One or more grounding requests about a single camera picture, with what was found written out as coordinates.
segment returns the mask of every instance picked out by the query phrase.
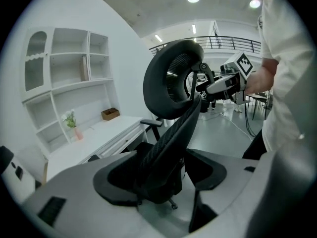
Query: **vase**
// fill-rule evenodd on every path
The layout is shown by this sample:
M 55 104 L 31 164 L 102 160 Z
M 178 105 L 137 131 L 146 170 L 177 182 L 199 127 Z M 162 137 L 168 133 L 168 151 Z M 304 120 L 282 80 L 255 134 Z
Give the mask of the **vase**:
M 83 133 L 81 133 L 78 127 L 74 127 L 74 132 L 78 140 L 82 140 L 84 138 Z

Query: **mesh headrest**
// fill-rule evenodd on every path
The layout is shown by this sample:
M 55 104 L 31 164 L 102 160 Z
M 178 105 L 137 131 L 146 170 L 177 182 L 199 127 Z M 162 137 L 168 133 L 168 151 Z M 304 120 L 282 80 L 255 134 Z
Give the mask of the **mesh headrest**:
M 191 67 L 203 58 L 204 50 L 191 40 L 171 42 L 155 55 L 143 81 L 144 101 L 154 115 L 175 119 L 186 112 L 192 101 L 185 80 Z

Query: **white cabinet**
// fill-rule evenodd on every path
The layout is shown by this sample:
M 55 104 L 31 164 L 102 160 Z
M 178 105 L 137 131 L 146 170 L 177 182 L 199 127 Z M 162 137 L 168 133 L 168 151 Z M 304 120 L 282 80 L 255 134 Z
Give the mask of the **white cabinet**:
M 102 120 L 101 111 L 119 110 L 110 66 L 108 37 L 87 30 L 32 28 L 23 44 L 21 100 L 46 158 L 75 141 L 61 116 L 75 109 L 85 131 Z

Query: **black metal railing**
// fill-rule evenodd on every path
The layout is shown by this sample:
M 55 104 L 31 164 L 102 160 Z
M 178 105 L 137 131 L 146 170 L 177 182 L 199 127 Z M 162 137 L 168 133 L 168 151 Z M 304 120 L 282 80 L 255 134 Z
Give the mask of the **black metal railing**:
M 227 50 L 240 50 L 248 51 L 259 54 L 261 50 L 261 42 L 238 38 L 230 36 L 197 36 L 185 38 L 184 40 L 196 41 L 204 50 L 211 49 L 227 49 Z M 155 46 L 150 49 L 151 53 L 155 56 L 157 51 L 164 48 L 168 43 Z

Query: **arched glass cabinet door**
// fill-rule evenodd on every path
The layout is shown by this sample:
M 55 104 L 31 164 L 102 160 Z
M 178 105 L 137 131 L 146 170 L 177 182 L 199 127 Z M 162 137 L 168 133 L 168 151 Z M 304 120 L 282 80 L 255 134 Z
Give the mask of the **arched glass cabinet door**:
M 50 53 L 52 27 L 30 28 L 21 54 L 20 89 L 22 102 L 51 89 Z

